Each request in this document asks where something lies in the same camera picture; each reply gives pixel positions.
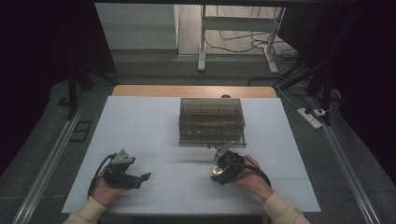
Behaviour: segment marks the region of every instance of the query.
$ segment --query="sleeve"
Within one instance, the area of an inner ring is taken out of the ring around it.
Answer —
[[[262,204],[262,209],[272,219],[274,224],[310,223],[298,207],[288,204],[276,192]]]
[[[77,212],[71,213],[64,224],[96,224],[99,216],[105,210],[106,207],[90,197],[84,207]]]

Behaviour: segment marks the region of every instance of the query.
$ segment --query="wall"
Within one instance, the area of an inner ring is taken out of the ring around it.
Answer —
[[[111,49],[177,48],[177,6],[95,5]]]

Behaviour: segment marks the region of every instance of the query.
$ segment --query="floor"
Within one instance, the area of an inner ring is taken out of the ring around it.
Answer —
[[[207,6],[206,16],[273,18],[275,10],[274,7]],[[201,38],[201,6],[180,5],[179,16],[178,54],[198,54]],[[207,54],[262,54],[262,42],[267,41],[268,34],[240,31],[206,31],[205,37],[207,41],[205,52]],[[209,45],[224,49],[211,48]],[[291,46],[282,42],[278,37],[274,46],[278,53],[282,49],[291,49]],[[295,51],[285,52],[288,55],[296,53]]]
[[[114,53],[114,59],[118,69],[118,74],[114,75],[114,78],[125,84],[246,86],[248,81],[255,76],[267,78],[251,82],[252,86],[271,86],[276,81],[267,72],[268,69],[265,70],[265,63],[259,63],[260,60],[264,60],[262,55],[254,57],[210,56],[204,74],[197,72],[196,57],[193,56],[166,54],[131,56],[122,52]],[[285,72],[292,62],[279,61],[277,65],[281,72]],[[79,120],[92,123],[87,139],[83,141],[81,133],[73,133],[71,139],[74,141],[67,143],[64,154],[38,202],[30,223],[60,223],[67,218],[67,214],[61,213],[65,199],[84,158],[106,98],[113,89],[113,86],[101,78],[92,76],[92,79],[95,86],[89,92],[88,101]],[[300,106],[306,104],[302,100],[305,96],[301,87],[295,86],[289,91],[293,93],[284,92],[288,99]],[[282,99],[290,127],[322,209],[321,213],[306,213],[307,218],[312,223],[365,223],[361,210],[334,159],[323,131],[313,130],[298,116],[295,106],[289,103],[281,92],[278,91],[277,94]],[[0,211],[2,211],[0,223],[10,223],[15,217],[41,165],[62,131],[68,112],[67,106],[59,105],[63,97],[67,97],[66,82],[53,87],[50,95],[51,100],[41,120],[37,123],[17,158],[0,179]],[[336,131],[339,141],[382,223],[395,223],[396,188],[368,148],[342,120],[337,106],[338,103],[334,101],[331,113],[332,128]],[[199,218],[193,218],[187,222],[199,223],[199,220]],[[228,219],[211,220],[221,223]],[[239,220],[240,223],[246,221],[243,218]],[[104,223],[158,223],[160,221],[162,223],[184,223],[186,219],[118,217],[105,214],[102,221]],[[259,217],[252,217],[251,223],[262,223],[262,220]]]

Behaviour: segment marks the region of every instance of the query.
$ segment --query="metal frame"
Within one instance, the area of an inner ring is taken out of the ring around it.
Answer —
[[[274,18],[239,18],[239,17],[207,17],[206,5],[201,6],[201,42],[198,59],[198,72],[205,71],[205,31],[253,31],[270,32],[268,43],[264,46],[264,54],[272,74],[278,74],[271,49],[274,45],[277,30],[282,20],[284,8],[281,7]]]

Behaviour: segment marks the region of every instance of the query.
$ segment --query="transparent box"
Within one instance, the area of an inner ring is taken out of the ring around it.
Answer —
[[[244,147],[244,129],[245,120],[240,99],[181,99],[181,146],[214,147],[233,141],[235,145]]]

